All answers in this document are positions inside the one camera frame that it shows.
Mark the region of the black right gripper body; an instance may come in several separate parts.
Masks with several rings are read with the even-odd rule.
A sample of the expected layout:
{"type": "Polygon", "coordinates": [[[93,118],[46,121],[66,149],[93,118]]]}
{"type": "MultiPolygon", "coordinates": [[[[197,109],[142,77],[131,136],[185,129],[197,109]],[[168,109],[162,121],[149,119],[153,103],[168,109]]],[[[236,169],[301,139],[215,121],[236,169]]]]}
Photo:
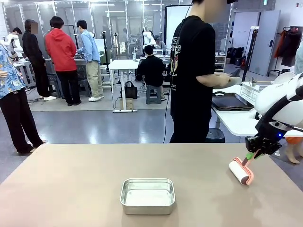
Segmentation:
{"type": "Polygon", "coordinates": [[[255,154],[256,151],[260,150],[263,155],[272,155],[282,147],[279,141],[270,140],[262,136],[246,137],[245,145],[248,152],[255,154]]]}

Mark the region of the person's right hand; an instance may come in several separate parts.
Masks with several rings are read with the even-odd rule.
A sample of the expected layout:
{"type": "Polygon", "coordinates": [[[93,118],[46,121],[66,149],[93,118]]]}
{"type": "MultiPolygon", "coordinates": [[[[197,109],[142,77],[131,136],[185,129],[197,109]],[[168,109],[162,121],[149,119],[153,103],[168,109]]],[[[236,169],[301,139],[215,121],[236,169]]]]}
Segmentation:
{"type": "Polygon", "coordinates": [[[231,81],[231,74],[227,74],[224,72],[216,72],[215,73],[215,79],[216,79],[216,87],[224,87],[231,81]]]}

